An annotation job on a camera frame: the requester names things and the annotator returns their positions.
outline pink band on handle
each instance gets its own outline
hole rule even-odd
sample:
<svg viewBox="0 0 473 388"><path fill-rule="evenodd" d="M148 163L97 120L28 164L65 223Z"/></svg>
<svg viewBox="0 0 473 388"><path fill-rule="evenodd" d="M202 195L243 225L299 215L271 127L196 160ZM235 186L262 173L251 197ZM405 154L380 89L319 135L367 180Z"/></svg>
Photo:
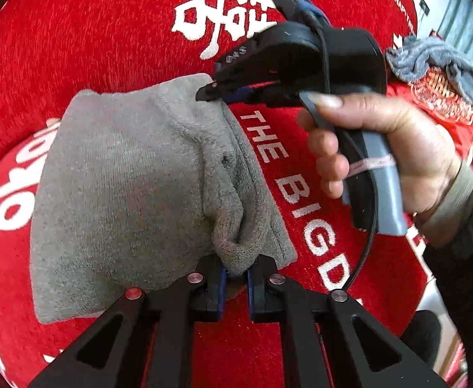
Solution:
<svg viewBox="0 0 473 388"><path fill-rule="evenodd" d="M348 172L347 178L355 176L360 172L371 171L372 169L380 169L388 166L396 166L396 160L391 153L383 158L362 159L350 165L350 171Z"/></svg>

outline teal curtain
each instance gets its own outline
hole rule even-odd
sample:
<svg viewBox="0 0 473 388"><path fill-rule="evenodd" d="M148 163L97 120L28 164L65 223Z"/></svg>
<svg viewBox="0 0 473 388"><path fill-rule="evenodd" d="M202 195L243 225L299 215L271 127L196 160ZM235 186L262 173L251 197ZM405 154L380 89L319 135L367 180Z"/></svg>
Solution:
<svg viewBox="0 0 473 388"><path fill-rule="evenodd" d="M473 1L450 0L437 33L473 62Z"/></svg>

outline gray folded fabric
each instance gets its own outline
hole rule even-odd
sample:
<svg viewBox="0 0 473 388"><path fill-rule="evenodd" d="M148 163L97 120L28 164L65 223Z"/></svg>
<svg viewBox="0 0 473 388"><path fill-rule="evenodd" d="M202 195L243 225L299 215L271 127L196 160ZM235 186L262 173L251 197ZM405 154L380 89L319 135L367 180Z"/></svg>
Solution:
<svg viewBox="0 0 473 388"><path fill-rule="evenodd" d="M388 48L385 58L395 76L405 82L421 79L429 66L442 68L457 93L473 103L473 63L442 39L409 35L401 48Z"/></svg>
<svg viewBox="0 0 473 388"><path fill-rule="evenodd" d="M247 137L197 74L130 93L79 92L48 153L32 219L37 318L104 310L216 252L232 275L259 253L296 259Z"/></svg>

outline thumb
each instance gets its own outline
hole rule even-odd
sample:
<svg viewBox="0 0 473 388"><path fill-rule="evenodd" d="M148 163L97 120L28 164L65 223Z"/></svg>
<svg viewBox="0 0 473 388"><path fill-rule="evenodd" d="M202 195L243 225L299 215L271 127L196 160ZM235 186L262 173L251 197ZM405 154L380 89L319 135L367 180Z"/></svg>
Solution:
<svg viewBox="0 0 473 388"><path fill-rule="evenodd" d="M353 93L336 96L309 93L321 116L346 128L391 133L414 115L411 105L402 99L386 98L378 93Z"/></svg>

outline black cable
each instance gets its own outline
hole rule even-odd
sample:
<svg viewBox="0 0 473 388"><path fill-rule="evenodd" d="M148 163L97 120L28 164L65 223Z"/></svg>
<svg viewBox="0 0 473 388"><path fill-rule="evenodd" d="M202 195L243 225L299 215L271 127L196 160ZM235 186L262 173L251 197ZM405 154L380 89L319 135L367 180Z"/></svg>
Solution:
<svg viewBox="0 0 473 388"><path fill-rule="evenodd" d="M316 16L313 13L303 12L303 15L309 27L318 36L319 42L321 44L321 70L323 74L322 92L328 94L330 93L330 61L328 57L328 46L326 45L326 39L324 38L324 32L319 21L317 20ZM364 153L362 153L362 150L360 149L359 146L357 146L356 142L353 140L350 134L346 130L342 130L342 134L344 138L346 138L350 146L359 155L360 159L361 160L366 159L366 156L364 155ZM369 180L372 184L372 189L373 189L372 216L371 216L371 221L369 223L369 229L367 230L366 245L364 247L364 250L362 251L361 257L359 258L359 262L357 263L352 273L350 274L350 277L347 278L346 282L344 283L342 287L342 290L344 290L345 292L349 290L353 282L356 280L357 276L359 276L359 273L361 272L362 268L364 267L364 264L366 263L366 260L373 246L374 236L377 234L377 230L378 230L377 181L372 171L368 170L367 173L369 175Z"/></svg>

